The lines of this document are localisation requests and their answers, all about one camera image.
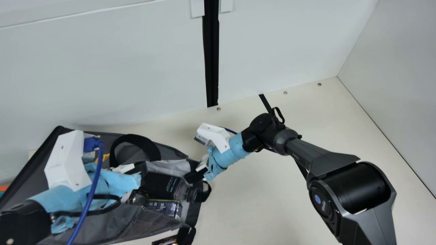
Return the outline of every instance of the yellow tag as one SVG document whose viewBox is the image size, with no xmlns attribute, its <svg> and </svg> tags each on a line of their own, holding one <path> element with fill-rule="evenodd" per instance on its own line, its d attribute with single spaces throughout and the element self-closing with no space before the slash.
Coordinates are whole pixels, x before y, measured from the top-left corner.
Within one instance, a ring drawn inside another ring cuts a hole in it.
<svg viewBox="0 0 436 245">
<path fill-rule="evenodd" d="M 103 162 L 106 161 L 106 159 L 109 158 L 109 155 L 110 155 L 110 154 L 104 154 L 104 155 L 103 155 Z"/>
</svg>

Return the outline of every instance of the white floor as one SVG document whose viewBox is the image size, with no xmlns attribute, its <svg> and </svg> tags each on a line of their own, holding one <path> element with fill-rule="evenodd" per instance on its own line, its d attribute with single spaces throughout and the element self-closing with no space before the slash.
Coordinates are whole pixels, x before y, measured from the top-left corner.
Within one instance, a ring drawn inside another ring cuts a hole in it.
<svg viewBox="0 0 436 245">
<path fill-rule="evenodd" d="M 305 141 L 357 155 L 384 171 L 398 193 L 393 215 L 399 245 L 434 244 L 436 200 L 337 78 L 266 97 L 271 106 L 280 107 L 286 125 Z M 220 107 L 220 111 L 202 109 L 117 132 L 141 134 L 200 159 L 207 151 L 193 137 L 201 123 L 241 131 L 265 112 L 257 96 Z M 195 245 L 338 244 L 312 207 L 305 180 L 291 157 L 253 153 L 211 185 L 213 192 L 201 208 Z"/>
</svg>

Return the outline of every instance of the logo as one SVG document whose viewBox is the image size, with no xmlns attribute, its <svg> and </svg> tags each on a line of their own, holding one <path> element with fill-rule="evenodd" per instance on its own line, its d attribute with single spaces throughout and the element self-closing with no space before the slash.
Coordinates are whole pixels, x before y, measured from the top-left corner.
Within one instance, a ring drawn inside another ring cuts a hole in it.
<svg viewBox="0 0 436 245">
<path fill-rule="evenodd" d="M 323 201 L 323 206 L 321 207 L 321 210 L 322 210 L 323 212 L 326 211 L 326 201 Z"/>
<path fill-rule="evenodd" d="M 321 198 L 318 195 L 315 195 L 315 201 L 317 201 L 318 204 L 321 204 Z"/>
<path fill-rule="evenodd" d="M 299 158 L 295 153 L 292 153 L 292 156 L 293 156 L 295 159 L 300 160 L 300 158 Z"/>
</svg>

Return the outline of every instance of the white surface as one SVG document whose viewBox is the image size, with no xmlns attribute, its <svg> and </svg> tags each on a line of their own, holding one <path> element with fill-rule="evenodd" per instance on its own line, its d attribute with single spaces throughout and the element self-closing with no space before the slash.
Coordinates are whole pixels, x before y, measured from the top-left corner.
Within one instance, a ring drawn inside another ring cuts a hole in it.
<svg viewBox="0 0 436 245">
<path fill-rule="evenodd" d="M 436 195 L 436 1 L 380 1 L 338 77 Z"/>
<path fill-rule="evenodd" d="M 233 0 L 220 0 L 220 12 L 226 13 L 233 11 Z"/>
<path fill-rule="evenodd" d="M 83 167 L 83 131 L 75 130 L 58 136 L 44 168 L 48 188 L 58 185 L 78 191 L 91 185 L 91 179 Z"/>
<path fill-rule="evenodd" d="M 399 245 L 432 245 L 436 239 L 436 200 L 377 126 L 338 81 L 331 78 L 266 94 L 280 107 L 286 125 L 303 140 L 328 150 L 351 153 L 379 166 L 398 195 L 393 217 Z M 241 131 L 260 113 L 258 97 L 201 109 L 118 130 L 174 146 L 199 160 L 206 152 L 192 138 L 203 123 Z M 314 210 L 305 181 L 291 157 L 253 153 L 211 182 L 201 207 L 195 245 L 337 245 Z"/>
<path fill-rule="evenodd" d="M 149 2 L 0 30 L 0 182 L 57 125 L 102 129 L 204 108 L 201 18 Z"/>
<path fill-rule="evenodd" d="M 336 76 L 377 0 L 235 0 L 220 14 L 220 103 Z"/>
<path fill-rule="evenodd" d="M 204 15 L 204 0 L 191 0 L 191 17 L 197 18 Z"/>
<path fill-rule="evenodd" d="M 0 27 L 159 0 L 1 0 Z"/>
</svg>

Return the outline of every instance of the black bottle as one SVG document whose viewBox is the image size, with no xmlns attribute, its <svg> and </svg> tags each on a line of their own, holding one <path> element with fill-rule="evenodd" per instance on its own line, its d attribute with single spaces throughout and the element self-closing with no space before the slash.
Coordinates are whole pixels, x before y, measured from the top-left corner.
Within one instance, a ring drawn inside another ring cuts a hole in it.
<svg viewBox="0 0 436 245">
<path fill-rule="evenodd" d="M 143 179 L 139 188 L 145 191 L 150 198 L 194 202 L 198 189 L 188 187 L 179 177 L 149 172 Z"/>
</svg>

